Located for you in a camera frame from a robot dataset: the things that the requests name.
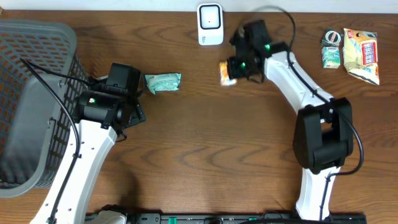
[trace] basket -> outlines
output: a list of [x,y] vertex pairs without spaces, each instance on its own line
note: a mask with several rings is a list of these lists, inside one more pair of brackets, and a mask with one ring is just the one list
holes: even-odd
[[[19,60],[87,80],[65,24],[0,20],[0,197],[50,187],[65,153],[70,122]],[[86,86],[36,70],[72,112]]]

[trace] chip bag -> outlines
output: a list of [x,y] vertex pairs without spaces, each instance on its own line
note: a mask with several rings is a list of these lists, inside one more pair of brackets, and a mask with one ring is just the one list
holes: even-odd
[[377,34],[344,28],[344,66],[359,79],[379,85]]

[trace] teal package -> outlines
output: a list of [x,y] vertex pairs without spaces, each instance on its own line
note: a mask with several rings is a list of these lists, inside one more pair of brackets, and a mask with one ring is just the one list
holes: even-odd
[[340,66],[340,51],[338,47],[322,48],[323,68],[338,68]]
[[181,73],[169,73],[161,75],[145,75],[148,89],[151,93],[156,91],[175,91],[181,82]]

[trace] white wall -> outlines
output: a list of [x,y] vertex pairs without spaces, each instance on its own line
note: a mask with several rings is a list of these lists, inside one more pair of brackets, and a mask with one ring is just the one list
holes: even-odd
[[[196,11],[203,0],[0,0],[4,9]],[[398,13],[398,0],[217,0],[224,11],[273,4],[291,12]]]

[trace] wooden table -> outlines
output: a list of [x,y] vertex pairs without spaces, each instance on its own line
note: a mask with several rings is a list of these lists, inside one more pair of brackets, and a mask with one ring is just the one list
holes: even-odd
[[[302,170],[293,150],[295,113],[271,82],[240,80],[221,87],[218,62],[233,54],[228,44],[244,13],[225,13],[223,44],[202,47],[195,12],[5,11],[1,18],[56,21],[78,37],[81,62],[95,77],[112,62],[145,74],[182,73],[180,91],[140,98],[147,121],[126,130],[106,158],[88,212],[106,204],[165,213],[262,213],[292,210]],[[338,177],[332,212],[364,212],[369,223],[398,222],[398,16],[378,14],[294,14],[294,53],[327,92],[346,96],[365,148],[359,173]],[[290,40],[289,20],[266,19],[276,40]],[[381,86],[348,75],[344,66],[323,69],[320,39],[328,27],[378,33]],[[343,170],[358,163],[358,148]],[[47,189],[0,199],[1,223],[27,223]]]

